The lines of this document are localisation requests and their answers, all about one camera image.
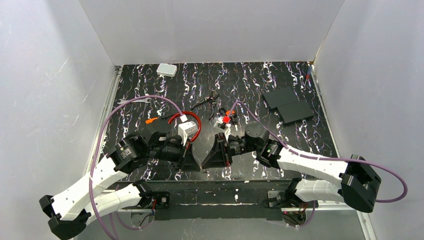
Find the red cable lock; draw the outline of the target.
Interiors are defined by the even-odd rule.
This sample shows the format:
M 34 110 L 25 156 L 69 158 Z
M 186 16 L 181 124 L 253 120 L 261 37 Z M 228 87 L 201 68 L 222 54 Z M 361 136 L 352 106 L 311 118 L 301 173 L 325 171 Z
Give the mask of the red cable lock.
M 182 145 L 192 144 L 200 135 L 202 125 L 200 118 L 191 111 L 183 111 L 185 116 L 191 116 L 195 119 L 187 120 L 177 125 L 177 134 L 181 137 Z

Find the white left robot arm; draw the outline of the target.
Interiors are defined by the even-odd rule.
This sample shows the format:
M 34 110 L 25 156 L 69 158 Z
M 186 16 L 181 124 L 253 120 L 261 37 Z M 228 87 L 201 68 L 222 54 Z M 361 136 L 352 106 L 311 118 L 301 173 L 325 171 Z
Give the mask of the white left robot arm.
M 51 232 L 61 240 L 79 235 L 95 219 L 116 210 L 132 207 L 155 208 L 161 196 L 143 180 L 104 194 L 104 190 L 148 160 L 176 164 L 183 172 L 198 172 L 200 166 L 193 155 L 193 139 L 180 135 L 168 136 L 167 131 L 155 131 L 149 136 L 134 132 L 123 138 L 89 173 L 56 195 L 40 200 L 42 211 L 49 217 Z

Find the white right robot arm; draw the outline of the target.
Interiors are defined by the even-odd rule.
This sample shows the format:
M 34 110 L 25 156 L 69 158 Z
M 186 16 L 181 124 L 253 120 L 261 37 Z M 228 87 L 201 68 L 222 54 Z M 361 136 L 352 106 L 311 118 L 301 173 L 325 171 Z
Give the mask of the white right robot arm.
M 364 213 L 374 210 L 382 180 L 368 162 L 363 159 L 336 161 L 283 146 L 270 139 L 270 132 L 257 121 L 247 124 L 242 137 L 216 134 L 201 168 L 229 167 L 234 156 L 251 152 L 267 168 L 296 171 L 316 178 L 292 179 L 284 192 L 285 201 L 333 201 Z

